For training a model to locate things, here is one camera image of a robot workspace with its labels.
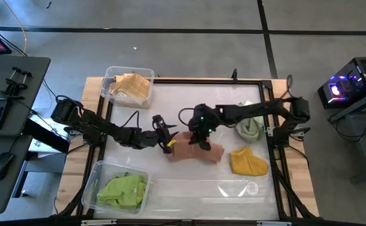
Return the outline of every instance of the concrete floor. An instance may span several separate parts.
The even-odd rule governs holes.
[[[262,28],[256,0],[56,0],[49,9],[49,0],[8,2],[24,25],[34,27]],[[270,30],[366,31],[366,0],[263,2]],[[1,1],[0,26],[17,27]],[[23,47],[22,33],[2,34]],[[360,171],[358,156],[327,123],[333,112],[322,108],[316,94],[349,60],[366,56],[366,36],[271,35],[271,45],[278,77],[292,74],[292,92],[311,104],[312,129],[304,146],[320,215],[366,223],[366,184],[349,182]],[[271,77],[262,35],[28,32],[27,51],[52,59],[49,86],[74,99],[80,98],[86,77],[103,76],[111,65],[148,67],[163,77],[229,77],[234,68],[240,78]],[[49,117],[53,107],[41,89],[34,108]],[[33,196],[12,199],[0,220],[49,216],[59,181],[59,176],[30,173],[25,189]]]

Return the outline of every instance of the clear plastic bin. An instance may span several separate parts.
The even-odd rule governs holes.
[[[118,173],[125,172],[134,175],[141,175],[144,179],[144,182],[146,183],[145,194],[141,205],[139,205],[136,209],[123,209],[97,202],[96,194],[98,194],[98,192],[101,191],[111,179],[115,178]],[[150,184],[151,175],[143,169],[98,161],[95,163],[94,168],[90,172],[87,185],[83,191],[82,205],[95,210],[104,210],[109,213],[112,212],[128,217],[137,217],[142,214],[142,211],[144,210]]]
[[[110,84],[115,82],[114,76],[123,75],[125,73],[136,73],[151,82],[148,96],[145,99],[137,99],[134,97],[123,97],[123,96],[118,96],[118,95],[112,95],[110,93]],[[151,69],[111,66],[106,70],[106,74],[105,74],[105,78],[103,79],[103,82],[102,82],[102,88],[100,90],[100,94],[103,98],[111,101],[114,105],[118,105],[118,106],[122,106],[122,107],[135,107],[135,108],[149,109],[151,107],[152,87],[153,87],[154,77],[155,77],[155,72]]]

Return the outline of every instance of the black desk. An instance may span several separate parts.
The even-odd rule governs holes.
[[[28,88],[22,90],[20,95],[25,97],[21,100],[22,103],[28,107],[32,107],[33,102],[38,94],[40,85],[48,70],[50,64],[49,58],[41,57],[22,57],[22,56],[0,56],[0,90],[6,88],[5,78],[8,78],[12,74],[12,67],[18,67],[22,70],[26,70],[32,73],[33,77],[28,78],[26,84]],[[9,110],[9,114],[3,124],[3,131],[0,133],[0,154],[9,151],[16,135],[9,135],[7,132],[11,132],[11,128],[17,131],[20,127],[23,127],[27,122],[30,110],[20,103],[14,102]],[[18,178],[19,171],[22,167],[23,161],[28,152],[28,148],[32,136],[21,136],[15,143],[13,150],[11,151],[15,158],[13,159],[7,176],[0,181],[0,213],[5,211],[11,193],[14,188],[14,184]]]

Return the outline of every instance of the light green cloth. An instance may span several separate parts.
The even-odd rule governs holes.
[[[113,207],[137,207],[145,194],[146,184],[140,175],[111,179],[96,195],[97,199]]]
[[[250,105],[252,102],[247,101],[245,104],[238,103],[238,106]],[[235,126],[240,136],[248,143],[253,143],[262,139],[264,135],[264,120],[262,116],[243,119]]]

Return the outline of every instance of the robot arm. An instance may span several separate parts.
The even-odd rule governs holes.
[[[84,141],[88,144],[98,145],[101,142],[102,134],[110,135],[116,142],[125,147],[143,149],[155,147],[159,144],[164,153],[171,153],[171,148],[167,144],[171,141],[173,134],[168,128],[174,127],[164,123],[160,115],[153,117],[153,127],[155,131],[142,131],[136,127],[119,127],[93,111],[83,108],[83,105],[72,99],[62,99],[51,114],[51,118],[58,123],[67,125],[67,132],[79,131],[83,134]]]
[[[283,103],[290,102],[290,111],[286,110]],[[188,123],[188,128],[193,132],[191,144],[199,143],[204,150],[210,150],[207,137],[216,131],[219,125],[231,127],[242,119],[277,114],[285,118],[283,124],[273,129],[275,145],[289,145],[289,135],[296,126],[309,120],[308,101],[303,98],[290,97],[287,99],[274,99],[266,103],[247,106],[216,105],[214,109],[199,104],[194,108],[194,115]]]

